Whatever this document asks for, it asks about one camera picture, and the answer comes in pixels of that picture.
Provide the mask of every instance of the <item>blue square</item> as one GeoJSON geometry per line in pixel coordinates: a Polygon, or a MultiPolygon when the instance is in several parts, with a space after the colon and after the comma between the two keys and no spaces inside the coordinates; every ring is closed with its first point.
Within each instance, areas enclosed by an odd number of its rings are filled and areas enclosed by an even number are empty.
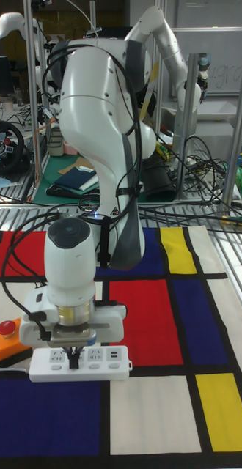
{"type": "Polygon", "coordinates": [[[161,257],[161,250],[164,251],[164,248],[160,247],[158,244],[157,238],[160,237],[159,230],[156,228],[144,228],[144,238],[145,238],[145,252],[141,262],[136,265],[133,269],[122,271],[115,269],[101,269],[98,267],[96,269],[97,276],[163,276],[164,275],[164,263],[161,257]]]}
{"type": "Polygon", "coordinates": [[[100,382],[0,379],[0,457],[99,454],[100,382]]]}

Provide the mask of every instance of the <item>power outlet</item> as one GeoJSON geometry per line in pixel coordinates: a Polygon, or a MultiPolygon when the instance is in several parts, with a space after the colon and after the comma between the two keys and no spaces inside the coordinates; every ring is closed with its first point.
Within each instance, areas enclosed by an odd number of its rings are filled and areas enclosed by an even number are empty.
{"type": "Polygon", "coordinates": [[[89,349],[88,361],[103,361],[102,349],[89,349]]]}
{"type": "Polygon", "coordinates": [[[50,363],[58,363],[65,361],[64,350],[51,350],[50,363]]]}

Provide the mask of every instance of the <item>red square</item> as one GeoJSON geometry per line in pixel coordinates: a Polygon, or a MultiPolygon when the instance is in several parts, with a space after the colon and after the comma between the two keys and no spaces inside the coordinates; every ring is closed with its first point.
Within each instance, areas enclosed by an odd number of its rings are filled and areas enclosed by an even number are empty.
{"type": "Polygon", "coordinates": [[[109,297],[128,308],[120,344],[134,366],[183,364],[165,280],[110,282],[109,297]]]}

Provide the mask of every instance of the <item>monitor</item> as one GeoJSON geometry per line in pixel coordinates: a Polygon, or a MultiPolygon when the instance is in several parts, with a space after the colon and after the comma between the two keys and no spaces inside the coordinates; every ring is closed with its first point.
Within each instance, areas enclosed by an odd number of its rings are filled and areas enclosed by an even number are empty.
{"type": "Polygon", "coordinates": [[[0,95],[9,95],[13,92],[10,62],[7,56],[0,56],[0,95]]]}

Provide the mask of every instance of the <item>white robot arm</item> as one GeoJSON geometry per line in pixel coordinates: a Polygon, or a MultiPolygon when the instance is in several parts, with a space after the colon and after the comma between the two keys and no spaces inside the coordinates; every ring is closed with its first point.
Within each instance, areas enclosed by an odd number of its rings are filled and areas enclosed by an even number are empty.
{"type": "MultiPolygon", "coordinates": [[[[177,112],[175,117],[173,150],[179,153],[181,130],[183,128],[184,101],[186,96],[185,83],[187,79],[187,65],[177,42],[170,29],[164,14],[159,7],[150,7],[136,25],[129,31],[125,40],[135,40],[146,43],[150,35],[154,36],[161,57],[164,61],[177,96],[177,112]]],[[[197,123],[197,106],[201,98],[201,89],[198,84],[194,90],[194,106],[191,121],[191,134],[195,134],[197,123]]]]}
{"type": "MultiPolygon", "coordinates": [[[[125,307],[95,307],[95,263],[128,270],[144,254],[136,206],[141,125],[133,88],[141,89],[147,82],[150,58],[145,47],[134,41],[74,41],[63,53],[68,51],[60,128],[66,140],[95,167],[100,206],[96,214],[82,219],[55,222],[46,235],[48,285],[31,292],[25,306],[31,313],[45,313],[42,324],[52,347],[82,347],[95,338],[101,342],[122,340],[125,307]],[[136,136],[136,161],[126,135],[131,128],[136,136]]],[[[51,54],[51,63],[57,54],[51,54]]],[[[40,343],[39,331],[26,314],[20,337],[24,344],[40,343]]]]}
{"type": "MultiPolygon", "coordinates": [[[[37,20],[33,18],[33,26],[34,26],[34,49],[36,53],[36,58],[40,60],[40,47],[37,39],[37,28],[39,27],[37,24],[37,20]]],[[[21,37],[26,40],[26,31],[25,31],[25,19],[21,13],[11,12],[11,13],[4,13],[0,16],[0,40],[4,39],[8,36],[8,34],[12,31],[19,31],[21,33],[21,37]]],[[[45,58],[48,58],[48,51],[45,49],[45,58]]],[[[40,73],[40,66],[36,65],[36,80],[37,85],[40,87],[42,76],[40,73]]],[[[52,81],[51,73],[48,74],[48,80],[52,81]]],[[[54,89],[51,86],[48,86],[49,92],[54,92],[54,89]]]]}
{"type": "Polygon", "coordinates": [[[0,16],[0,40],[7,37],[11,31],[19,31],[26,40],[25,19],[22,14],[12,12],[0,16]]]}

